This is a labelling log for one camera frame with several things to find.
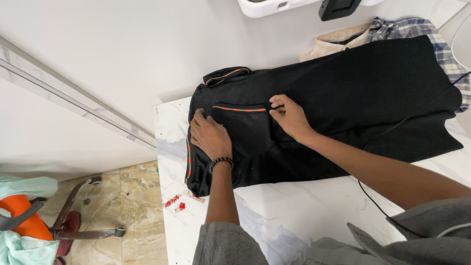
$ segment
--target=marble floor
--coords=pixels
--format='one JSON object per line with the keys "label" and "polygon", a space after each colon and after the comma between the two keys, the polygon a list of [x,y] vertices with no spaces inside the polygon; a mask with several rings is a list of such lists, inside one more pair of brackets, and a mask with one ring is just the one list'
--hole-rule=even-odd
{"label": "marble floor", "polygon": [[[99,185],[87,185],[72,210],[81,212],[81,231],[125,227],[123,238],[76,240],[64,257],[67,265],[168,264],[157,161],[95,175]],[[67,196],[89,176],[59,182],[59,189],[38,211],[52,226]]]}

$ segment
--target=chair leg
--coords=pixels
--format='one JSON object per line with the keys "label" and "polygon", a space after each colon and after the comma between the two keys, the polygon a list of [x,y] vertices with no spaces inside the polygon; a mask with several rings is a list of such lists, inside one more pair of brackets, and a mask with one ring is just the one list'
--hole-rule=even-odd
{"label": "chair leg", "polygon": [[111,236],[123,237],[126,229],[120,227],[116,229],[82,231],[82,232],[58,232],[56,240],[75,240],[75,239],[102,239]]}
{"label": "chair leg", "polygon": [[101,177],[100,176],[95,176],[89,179],[86,179],[79,184],[77,184],[72,192],[69,194],[69,197],[64,203],[64,206],[62,207],[62,210],[59,213],[59,216],[57,217],[56,221],[54,222],[54,225],[52,226],[52,229],[58,230],[62,227],[62,224],[65,221],[65,218],[67,217],[67,214],[70,211],[70,208],[72,207],[73,201],[75,200],[75,196],[77,196],[77,193],[85,186],[86,184],[99,184],[101,182]]}

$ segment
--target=white marble countertop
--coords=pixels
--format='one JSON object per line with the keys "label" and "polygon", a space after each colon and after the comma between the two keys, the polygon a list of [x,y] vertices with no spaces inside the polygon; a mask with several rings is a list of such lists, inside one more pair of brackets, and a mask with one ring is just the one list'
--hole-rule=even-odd
{"label": "white marble countertop", "polygon": [[[191,97],[154,107],[155,140],[162,201],[187,190],[186,137]],[[471,187],[471,140],[456,119],[446,128],[464,148],[414,163]],[[389,215],[402,212],[365,186],[368,194]],[[241,226],[260,244],[271,265],[289,263],[296,252],[322,237],[358,246],[347,228],[351,222],[380,244],[404,237],[365,196],[352,176],[307,182],[260,184],[234,190]],[[182,197],[186,209],[163,209],[169,264],[191,264],[200,225],[204,223],[209,197],[204,203]]]}

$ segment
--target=beige shirt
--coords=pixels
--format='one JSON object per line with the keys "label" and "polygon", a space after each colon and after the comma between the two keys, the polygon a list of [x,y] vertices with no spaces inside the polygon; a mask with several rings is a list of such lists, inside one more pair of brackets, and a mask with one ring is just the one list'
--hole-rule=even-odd
{"label": "beige shirt", "polygon": [[[366,40],[368,38],[368,30],[370,26],[371,23],[367,23],[317,36],[314,39],[314,44],[312,48],[309,49],[306,54],[300,57],[300,61],[304,62],[312,60],[315,58],[339,52],[341,50],[345,50],[346,48],[353,48],[356,46],[363,45],[366,43]],[[361,35],[345,45],[331,43],[345,41],[358,34]]]}

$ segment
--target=blue plaid fabric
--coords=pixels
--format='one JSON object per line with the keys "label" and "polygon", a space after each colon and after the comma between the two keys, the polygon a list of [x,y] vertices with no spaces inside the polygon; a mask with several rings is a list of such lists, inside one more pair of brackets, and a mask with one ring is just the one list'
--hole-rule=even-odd
{"label": "blue plaid fabric", "polygon": [[[420,35],[427,35],[430,38],[437,61],[452,83],[463,74],[467,73],[466,69],[459,65],[455,58],[453,58],[451,48],[442,38],[439,31],[432,22],[427,19],[411,17],[398,21],[386,21],[377,17],[371,24],[366,43],[379,40],[412,38]],[[471,104],[469,77],[464,77],[456,83],[455,86],[461,91],[463,96],[463,102],[457,112],[463,112],[467,110]]]}

